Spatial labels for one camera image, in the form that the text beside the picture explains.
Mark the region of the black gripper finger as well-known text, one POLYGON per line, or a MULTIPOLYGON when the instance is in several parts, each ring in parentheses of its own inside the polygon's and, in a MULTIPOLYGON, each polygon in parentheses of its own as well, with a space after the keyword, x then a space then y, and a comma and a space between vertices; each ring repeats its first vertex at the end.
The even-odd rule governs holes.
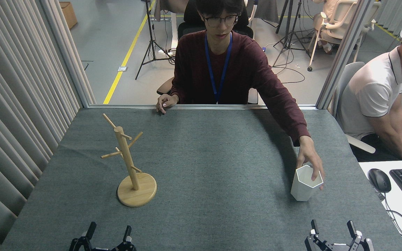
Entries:
POLYGON ((353 221, 349 220, 347 222, 347 227, 353 241, 351 242, 348 250, 357 251, 358 248, 362 247, 364 251, 373 251, 373 241, 370 238, 363 239, 363 235, 360 231, 356 230, 353 221))
POLYGON ((88 230, 84 232, 80 238, 74 238, 71 241, 69 251, 79 251, 82 246, 85 251, 92 251, 93 247, 91 246, 90 240, 94 235, 95 229, 96 223, 92 221, 88 230))
POLYGON ((132 238, 130 236, 131 231, 132 227, 127 225, 123 240, 118 246, 116 246, 116 251, 136 251, 136 247, 132 244, 132 238))
POLYGON ((328 251, 326 241, 319 238, 319 229, 316 226, 316 220, 311 221, 311 231, 305 239, 307 251, 328 251))

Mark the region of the person's left hand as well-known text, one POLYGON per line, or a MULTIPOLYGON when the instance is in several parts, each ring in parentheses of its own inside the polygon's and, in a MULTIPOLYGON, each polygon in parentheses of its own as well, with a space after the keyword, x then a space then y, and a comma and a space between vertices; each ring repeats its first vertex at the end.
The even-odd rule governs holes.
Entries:
POLYGON ((300 136, 298 141, 299 153, 297 156, 296 169, 309 162, 313 167, 311 180, 314 181, 321 175, 322 180, 325 181, 326 173, 323 168, 323 161, 315 150, 313 139, 310 136, 300 136))

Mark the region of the person's right hand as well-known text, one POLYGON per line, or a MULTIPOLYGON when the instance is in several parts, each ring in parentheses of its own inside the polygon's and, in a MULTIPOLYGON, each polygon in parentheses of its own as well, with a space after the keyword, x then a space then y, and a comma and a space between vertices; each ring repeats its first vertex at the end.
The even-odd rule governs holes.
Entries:
POLYGON ((166 108, 174 106, 179 102, 179 97, 174 95, 163 94, 157 99, 157 104, 155 105, 156 112, 163 115, 166 114, 166 108))

